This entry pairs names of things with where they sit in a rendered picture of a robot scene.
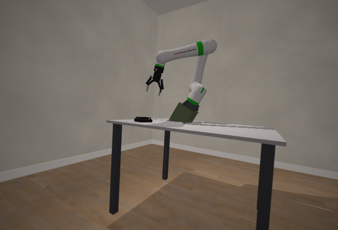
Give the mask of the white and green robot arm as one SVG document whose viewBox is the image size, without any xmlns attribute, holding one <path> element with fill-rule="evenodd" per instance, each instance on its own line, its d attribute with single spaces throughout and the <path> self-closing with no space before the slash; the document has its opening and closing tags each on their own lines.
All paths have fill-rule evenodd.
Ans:
<svg viewBox="0 0 338 230">
<path fill-rule="evenodd" d="M 201 85 L 203 71 L 208 54 L 215 52 L 216 48 L 216 41 L 214 39 L 207 39 L 176 49 L 162 50 L 156 55 L 154 71 L 160 74 L 163 74 L 167 62 L 197 56 L 193 76 L 189 85 L 190 94 L 187 100 L 183 102 L 183 105 L 192 111 L 198 111 L 199 103 L 207 92 L 207 89 Z"/>
</svg>

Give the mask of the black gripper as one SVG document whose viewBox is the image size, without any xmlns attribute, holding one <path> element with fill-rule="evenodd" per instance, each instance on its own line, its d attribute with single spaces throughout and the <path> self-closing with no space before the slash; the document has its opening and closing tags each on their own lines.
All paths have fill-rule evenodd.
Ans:
<svg viewBox="0 0 338 230">
<path fill-rule="evenodd" d="M 159 88 L 160 88 L 159 93 L 158 93 L 158 96 L 160 96 L 160 93 L 161 93 L 162 89 L 164 89 L 164 86 L 163 86 L 163 79 L 160 79 L 160 78 L 161 78 L 161 75 L 162 75 L 162 74 L 160 74 L 160 73 L 154 72 L 153 76 L 150 76 L 149 80 L 146 82 L 146 84 L 147 84 L 146 91 L 148 91 L 148 89 L 149 89 L 149 84 L 151 84 L 152 82 L 157 82 L 158 85 L 159 85 Z M 153 79 L 152 79 L 152 78 L 153 78 Z M 152 79 L 152 80 L 151 80 L 151 79 Z M 150 80 L 151 80 L 151 81 L 150 81 Z M 161 85 L 160 85 L 160 82 L 159 82 L 159 81 L 161 82 Z"/>
</svg>

